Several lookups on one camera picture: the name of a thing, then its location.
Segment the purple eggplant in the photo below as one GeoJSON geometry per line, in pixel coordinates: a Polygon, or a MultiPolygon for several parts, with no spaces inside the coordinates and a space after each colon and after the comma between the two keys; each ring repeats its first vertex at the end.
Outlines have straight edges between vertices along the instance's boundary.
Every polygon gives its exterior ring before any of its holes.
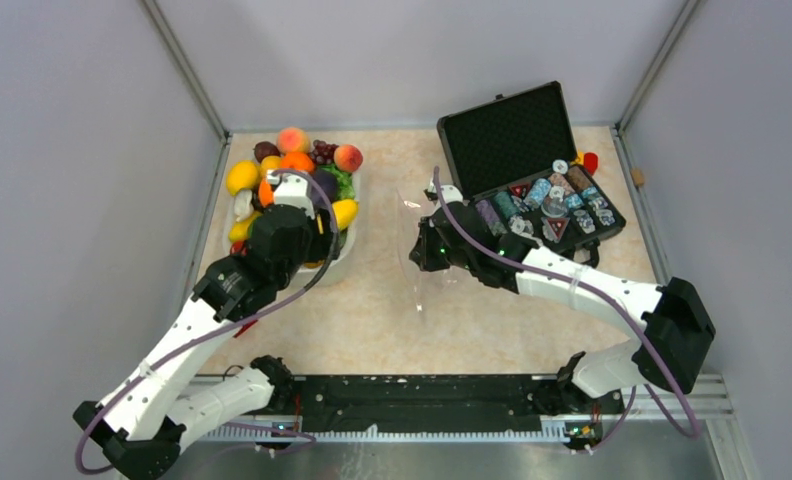
{"type": "Polygon", "coordinates": [[[315,188],[311,189],[311,198],[315,205],[331,204],[338,200],[339,182],[337,176],[327,169],[316,169],[311,174],[312,179],[320,186],[325,195],[321,195],[315,188]]]}

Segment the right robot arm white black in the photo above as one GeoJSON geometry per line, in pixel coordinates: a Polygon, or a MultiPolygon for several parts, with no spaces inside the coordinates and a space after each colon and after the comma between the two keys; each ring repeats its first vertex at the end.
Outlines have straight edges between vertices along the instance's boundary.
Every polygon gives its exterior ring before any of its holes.
{"type": "Polygon", "coordinates": [[[615,277],[513,233],[495,236],[478,212],[450,202],[418,222],[408,255],[424,272],[467,271],[480,284],[543,298],[602,320],[627,335],[572,361],[558,385],[561,404],[584,412],[598,397],[637,385],[693,391],[716,329],[694,285],[615,277]]]}

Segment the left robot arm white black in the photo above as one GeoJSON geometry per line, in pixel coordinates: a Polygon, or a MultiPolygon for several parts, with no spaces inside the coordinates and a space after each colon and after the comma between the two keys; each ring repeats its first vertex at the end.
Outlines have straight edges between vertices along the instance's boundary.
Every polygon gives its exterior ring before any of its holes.
{"type": "Polygon", "coordinates": [[[289,372],[269,356],[195,395],[181,395],[219,347],[320,283],[339,247],[333,206],[276,202],[254,227],[243,252],[210,265],[136,369],[102,399],[75,409],[81,435],[73,462],[80,474],[159,479],[194,443],[234,418],[289,407],[289,372]]]}

